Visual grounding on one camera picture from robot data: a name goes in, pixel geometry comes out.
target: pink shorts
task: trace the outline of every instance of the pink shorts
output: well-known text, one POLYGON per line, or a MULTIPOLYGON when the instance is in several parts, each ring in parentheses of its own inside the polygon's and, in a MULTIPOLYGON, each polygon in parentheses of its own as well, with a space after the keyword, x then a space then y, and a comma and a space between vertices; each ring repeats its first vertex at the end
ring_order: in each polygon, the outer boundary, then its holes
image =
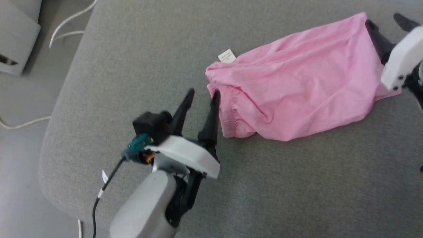
POLYGON ((289 141, 362 120, 376 100, 399 94, 380 83, 366 19, 360 13, 210 65, 223 135, 289 141))

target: gray fabric surface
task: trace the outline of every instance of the gray fabric surface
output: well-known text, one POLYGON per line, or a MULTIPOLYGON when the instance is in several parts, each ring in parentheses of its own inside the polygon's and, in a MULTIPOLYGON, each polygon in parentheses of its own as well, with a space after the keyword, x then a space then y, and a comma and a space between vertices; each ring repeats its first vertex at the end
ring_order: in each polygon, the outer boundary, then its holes
MULTIPOLYGON (((196 89, 184 135, 209 109, 204 71, 314 26, 366 11, 392 40, 399 11, 378 0, 101 0, 75 55, 45 135, 40 183, 47 198, 91 222, 102 186, 144 111, 174 112, 196 89)), ((220 177, 205 180, 177 237, 423 237, 423 119, 409 92, 375 104, 360 122, 290 142, 219 137, 220 177)), ((102 197, 108 227, 150 168, 124 164, 102 197)))

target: white label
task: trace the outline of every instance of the white label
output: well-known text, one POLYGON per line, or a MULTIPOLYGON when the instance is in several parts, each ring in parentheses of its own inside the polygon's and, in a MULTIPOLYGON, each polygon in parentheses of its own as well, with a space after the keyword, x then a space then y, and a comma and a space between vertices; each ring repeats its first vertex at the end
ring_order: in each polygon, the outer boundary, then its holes
POLYGON ((107 183, 107 180, 109 180, 109 177, 107 177, 106 172, 104 170, 103 170, 103 173, 102 173, 102 177, 103 177, 103 182, 107 183))
POLYGON ((218 58, 220 59, 220 62, 222 63, 232 63, 236 57, 235 55, 232 53, 232 50, 228 49, 227 51, 221 53, 218 58))

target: teal connector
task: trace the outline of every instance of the teal connector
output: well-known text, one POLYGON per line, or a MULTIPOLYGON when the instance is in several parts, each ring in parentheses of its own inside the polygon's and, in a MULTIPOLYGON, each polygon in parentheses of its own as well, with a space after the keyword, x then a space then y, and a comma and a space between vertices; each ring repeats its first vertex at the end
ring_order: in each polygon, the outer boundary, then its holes
POLYGON ((138 153, 144 151, 144 148, 150 143, 150 137, 147 134, 141 134, 128 144, 126 150, 122 153, 122 157, 125 157, 127 161, 136 160, 138 153))

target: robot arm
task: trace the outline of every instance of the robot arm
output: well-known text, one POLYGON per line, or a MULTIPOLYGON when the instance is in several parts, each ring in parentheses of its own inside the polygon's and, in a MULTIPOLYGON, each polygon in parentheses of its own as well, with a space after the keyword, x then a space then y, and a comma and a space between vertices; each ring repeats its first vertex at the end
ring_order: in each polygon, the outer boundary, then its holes
POLYGON ((137 137, 123 157, 153 169, 113 218, 112 238, 174 237, 182 216, 194 205, 202 179, 217 179, 220 163, 215 146, 220 93, 213 96, 197 140, 182 137, 193 98, 191 89, 174 117, 168 112, 146 112, 133 122, 137 137))
POLYGON ((395 13, 394 20, 409 34, 397 45, 391 43, 371 20, 366 21, 373 45, 385 66, 381 82, 389 90, 408 88, 423 108, 423 26, 395 13))

